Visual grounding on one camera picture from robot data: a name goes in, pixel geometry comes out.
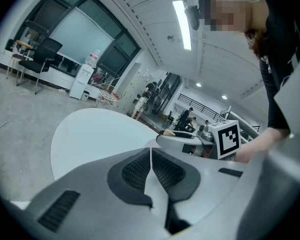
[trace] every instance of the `white ceiling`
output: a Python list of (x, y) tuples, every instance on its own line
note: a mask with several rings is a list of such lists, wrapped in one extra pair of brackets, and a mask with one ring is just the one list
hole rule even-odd
[[(215, 94), (226, 94), (238, 104), (260, 89), (259, 61), (242, 33), (210, 31), (209, 26), (201, 23), (198, 31), (190, 30), (192, 49), (185, 50), (172, 3), (177, 0), (123, 1), (163, 70), (200, 82), (205, 87), (201, 89), (203, 92), (209, 89)], [(188, 6), (197, 4), (198, 0), (183, 2)], [(173, 36), (175, 41), (169, 42), (168, 36)], [(267, 101), (264, 92), (257, 93), (258, 101)]]

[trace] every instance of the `concrete floor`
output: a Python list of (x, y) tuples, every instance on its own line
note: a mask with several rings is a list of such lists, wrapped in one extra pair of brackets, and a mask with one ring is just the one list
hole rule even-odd
[(168, 124), (156, 114), (146, 115), (142, 113), (141, 118), (154, 125), (159, 131), (164, 131), (165, 129), (173, 130), (175, 128), (173, 124)]
[(15, 74), (6, 79), (0, 68), (0, 195), (12, 201), (29, 201), (54, 181), (50, 164), (51, 141), (59, 123), (80, 109), (94, 108), (95, 102), (69, 98), (64, 92), (45, 88), (37, 95), (34, 85), (16, 90)]

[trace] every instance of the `staircase railing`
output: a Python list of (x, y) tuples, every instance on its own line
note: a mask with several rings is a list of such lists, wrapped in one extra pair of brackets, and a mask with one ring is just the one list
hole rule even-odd
[[(192, 98), (189, 98), (183, 94), (180, 94), (179, 95), (179, 98), (178, 98), (178, 101), (181, 101), (187, 105), (189, 105), (190, 107), (192, 107), (194, 110), (198, 110), (200, 111), (201, 113), (209, 116), (210, 118), (212, 118), (213, 120), (217, 120), (218, 117), (219, 117), (219, 113), (217, 113), (216, 111), (212, 110), (211, 108), (195, 101), (194, 99)], [(219, 121), (224, 121), (225, 118), (220, 115), (219, 117)]]

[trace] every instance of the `ceiling light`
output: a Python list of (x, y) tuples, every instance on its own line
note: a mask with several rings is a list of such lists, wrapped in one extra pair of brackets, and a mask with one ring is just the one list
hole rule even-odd
[(168, 35), (167, 39), (168, 39), (169, 42), (174, 42), (175, 41), (175, 38), (174, 38), (173, 35)]
[(182, 0), (179, 0), (179, 1), (173, 1), (172, 3), (180, 24), (180, 29), (181, 29), (182, 39), (183, 39), (183, 47), (186, 50), (191, 50), (189, 24), (188, 24), (187, 16), (185, 14), (184, 2)]

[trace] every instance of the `office chair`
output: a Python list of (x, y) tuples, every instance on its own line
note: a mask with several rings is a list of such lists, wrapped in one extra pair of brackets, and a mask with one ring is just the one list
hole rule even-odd
[(34, 51), (33, 60), (21, 60), (19, 64), (23, 66), (23, 72), (20, 76), (20, 82), (18, 82), (18, 74), (19, 69), (16, 73), (16, 86), (22, 85), (25, 81), (22, 81), (23, 75), (25, 74), (25, 68), (31, 70), (39, 76), (36, 79), (35, 87), (34, 87), (34, 94), (42, 91), (43, 86), (40, 90), (37, 91), (38, 81), (40, 79), (40, 74), (42, 72), (47, 72), (49, 70), (50, 62), (54, 61), (54, 57), (56, 53), (60, 50), (62, 44), (51, 39), (46, 38), (43, 40), (42, 44), (37, 49), (28, 49), (27, 51)]

